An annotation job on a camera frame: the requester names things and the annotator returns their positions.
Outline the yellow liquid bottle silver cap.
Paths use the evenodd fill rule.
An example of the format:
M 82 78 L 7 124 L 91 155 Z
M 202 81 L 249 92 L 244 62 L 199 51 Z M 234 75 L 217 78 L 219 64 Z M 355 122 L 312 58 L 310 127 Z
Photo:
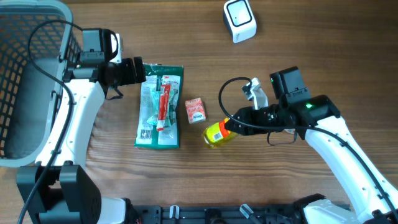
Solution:
M 205 145 L 209 148 L 217 148 L 226 143 L 232 141 L 238 134 L 229 131 L 225 128 L 225 124 L 229 121 L 229 118 L 225 118 L 211 126 L 207 127 L 202 136 Z

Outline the small red patterned box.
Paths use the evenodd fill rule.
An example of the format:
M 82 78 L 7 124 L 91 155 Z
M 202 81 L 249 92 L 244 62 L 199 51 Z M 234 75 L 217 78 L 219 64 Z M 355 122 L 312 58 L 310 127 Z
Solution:
M 201 98 L 187 100 L 185 107 L 188 115 L 188 122 L 190 124 L 198 123 L 206 120 L 206 113 Z

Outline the red snack stick packet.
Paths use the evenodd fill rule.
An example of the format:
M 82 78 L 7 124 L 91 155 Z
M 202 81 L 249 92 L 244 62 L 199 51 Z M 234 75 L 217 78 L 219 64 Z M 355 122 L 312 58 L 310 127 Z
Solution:
M 166 119 L 168 116 L 170 90 L 170 84 L 164 84 L 160 87 L 159 114 L 156 126 L 157 131 L 163 131 L 165 128 Z

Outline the green lid white jar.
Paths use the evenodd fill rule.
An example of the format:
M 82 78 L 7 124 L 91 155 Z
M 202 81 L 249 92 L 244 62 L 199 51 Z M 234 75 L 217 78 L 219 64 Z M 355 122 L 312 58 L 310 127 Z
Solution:
M 285 131 L 289 134 L 295 134 L 295 129 L 285 129 Z

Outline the green 3M gloves package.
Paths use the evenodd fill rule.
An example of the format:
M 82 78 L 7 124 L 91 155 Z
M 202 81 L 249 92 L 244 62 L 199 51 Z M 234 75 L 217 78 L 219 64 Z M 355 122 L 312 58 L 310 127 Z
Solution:
M 178 106 L 183 83 L 183 67 L 171 65 L 144 65 L 146 81 L 141 84 L 140 111 L 137 136 L 134 145 L 150 149 L 178 149 L 180 136 L 178 129 Z M 152 102 L 150 91 L 160 91 L 161 85 L 170 84 L 168 116 L 163 131 L 147 123 Z

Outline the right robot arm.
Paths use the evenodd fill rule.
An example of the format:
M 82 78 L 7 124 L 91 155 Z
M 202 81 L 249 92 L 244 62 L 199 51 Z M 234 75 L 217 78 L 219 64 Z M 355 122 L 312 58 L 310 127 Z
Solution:
M 304 223 L 397 223 L 397 189 L 363 152 L 329 97 L 289 98 L 258 110 L 241 108 L 226 127 L 243 136 L 294 129 L 318 152 L 354 210 L 344 210 L 321 195 L 308 196 L 296 203 Z

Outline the light green wipes sachet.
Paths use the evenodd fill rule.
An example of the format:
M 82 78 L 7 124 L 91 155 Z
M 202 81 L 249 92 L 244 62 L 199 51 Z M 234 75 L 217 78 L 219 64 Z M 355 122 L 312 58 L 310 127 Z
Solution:
M 147 123 L 153 126 L 157 125 L 158 117 L 159 117 L 159 100 L 160 100 L 160 91 L 151 90 L 150 98 L 152 102 L 152 107 L 150 109 L 149 117 L 147 119 Z

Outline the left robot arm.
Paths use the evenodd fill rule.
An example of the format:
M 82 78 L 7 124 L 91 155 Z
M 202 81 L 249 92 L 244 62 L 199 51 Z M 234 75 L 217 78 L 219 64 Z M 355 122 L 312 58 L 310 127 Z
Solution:
M 128 198 L 103 197 L 85 171 L 96 115 L 108 89 L 145 80 L 141 57 L 119 63 L 79 63 L 65 69 L 54 126 L 33 166 L 17 173 L 17 186 L 33 223 L 141 223 Z

